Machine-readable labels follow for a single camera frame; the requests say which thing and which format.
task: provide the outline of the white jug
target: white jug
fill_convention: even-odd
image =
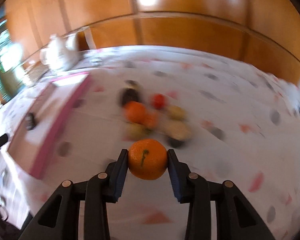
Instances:
[[[40,60],[42,64],[49,65],[52,71],[67,71],[79,61],[76,34],[71,34],[68,39],[57,34],[50,36],[47,48],[41,49]]]

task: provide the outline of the teapot handle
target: teapot handle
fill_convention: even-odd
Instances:
[[[44,48],[44,49],[41,49],[40,50],[40,61],[43,65],[47,65],[48,64],[48,61],[47,61],[47,49],[48,48]]]

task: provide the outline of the pile of fruit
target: pile of fruit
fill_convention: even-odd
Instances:
[[[132,80],[126,81],[127,87],[120,95],[120,104],[127,123],[126,136],[137,141],[145,138],[158,127],[160,113],[166,114],[169,121],[164,124],[163,132],[167,143],[178,148],[190,137],[191,130],[185,123],[186,111],[179,106],[168,105],[167,98],[162,94],[154,94],[150,104],[154,108],[148,110],[141,102],[141,87]]]

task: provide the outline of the tablecloth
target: tablecloth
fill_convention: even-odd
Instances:
[[[96,55],[102,64],[91,68]],[[187,111],[193,137],[175,152],[192,172],[214,182],[232,180],[276,239],[291,239],[300,229],[300,116],[294,85],[243,62],[154,46],[87,51],[84,60],[68,73],[82,69],[90,71],[92,85],[77,101],[56,139],[42,180],[14,163],[6,152],[8,144],[2,148],[33,214],[63,180],[88,180],[133,143],[125,136],[126,121],[118,97],[125,80],[135,80],[149,109],[150,96],[161,93],[169,104]],[[0,110],[0,135],[13,135],[49,79],[23,90]],[[161,133],[165,122],[162,111],[159,131],[150,137],[168,149]],[[167,171],[155,181],[140,180],[128,172],[122,197],[107,209],[112,239],[184,238],[188,204],[179,204],[173,196]],[[82,223],[79,226],[82,237]],[[213,239],[215,227],[212,203]]]

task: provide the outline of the screw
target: screw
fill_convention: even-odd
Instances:
[[[71,185],[71,181],[69,180],[65,180],[63,183],[62,183],[62,186],[63,187],[69,187]]]
[[[226,187],[233,187],[233,182],[232,182],[232,181],[229,181],[229,180],[226,180],[226,181],[225,181],[225,186],[226,186]]]
[[[194,172],[191,172],[188,176],[189,176],[190,179],[197,179],[198,178],[198,174],[196,174]]]
[[[102,172],[102,173],[98,174],[99,179],[105,179],[106,177],[108,177],[108,174],[106,174],[105,172]]]

